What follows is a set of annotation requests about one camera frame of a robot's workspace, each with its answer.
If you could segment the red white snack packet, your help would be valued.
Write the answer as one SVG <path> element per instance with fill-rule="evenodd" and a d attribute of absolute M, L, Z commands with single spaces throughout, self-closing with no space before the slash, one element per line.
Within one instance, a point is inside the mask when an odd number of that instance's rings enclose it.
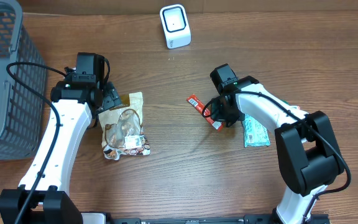
<path fill-rule="evenodd" d="M 187 99 L 189 102 L 200 114 L 204 109 L 204 104 L 197 98 L 196 95 L 192 94 Z M 223 128 L 223 125 L 219 121 L 214 121 L 210 117 L 205 118 L 205 120 L 216 130 L 220 131 Z"/>

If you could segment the teal tissue pack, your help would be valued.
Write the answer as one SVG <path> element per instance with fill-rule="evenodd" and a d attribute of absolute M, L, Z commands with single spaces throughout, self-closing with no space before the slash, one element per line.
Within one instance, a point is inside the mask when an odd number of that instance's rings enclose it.
<path fill-rule="evenodd" d="M 246 114 L 242 121 L 244 128 L 244 147 L 269 146 L 270 139 L 267 129 L 256 119 Z"/>

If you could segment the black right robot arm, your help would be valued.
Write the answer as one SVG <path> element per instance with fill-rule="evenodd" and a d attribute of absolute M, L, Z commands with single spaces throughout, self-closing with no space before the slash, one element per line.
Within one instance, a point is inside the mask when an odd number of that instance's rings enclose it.
<path fill-rule="evenodd" d="M 205 106 L 211 110 L 209 117 L 230 127 L 249 115 L 272 132 L 287 185 L 270 214 L 248 214 L 243 222 L 329 223 L 328 215 L 314 214 L 312 209 L 320 196 L 348 188 L 351 172 L 328 116 L 288 105 L 254 77 L 238 78 L 228 64 L 216 67 L 210 78 L 219 95 Z"/>

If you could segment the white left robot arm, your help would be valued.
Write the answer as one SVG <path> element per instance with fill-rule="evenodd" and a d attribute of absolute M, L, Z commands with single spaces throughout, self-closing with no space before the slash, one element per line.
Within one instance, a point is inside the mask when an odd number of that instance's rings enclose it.
<path fill-rule="evenodd" d="M 80 52 L 76 67 L 66 68 L 49 99 L 26 85 L 11 71 L 8 75 L 50 107 L 50 116 L 31 167 L 16 189 L 0 194 L 4 223 L 100 223 L 111 222 L 105 212 L 81 212 L 70 199 L 70 178 L 82 137 L 98 115 L 120 104 L 111 82 L 108 59 Z"/>

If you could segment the beige brown snack pouch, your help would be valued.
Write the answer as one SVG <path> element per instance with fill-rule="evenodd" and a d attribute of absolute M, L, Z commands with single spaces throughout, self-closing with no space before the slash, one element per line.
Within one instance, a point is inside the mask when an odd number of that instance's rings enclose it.
<path fill-rule="evenodd" d="M 144 134 L 143 94 L 130 93 L 121 100 L 122 105 L 99 114 L 103 155 L 115 161 L 121 156 L 148 156 L 151 150 Z"/>

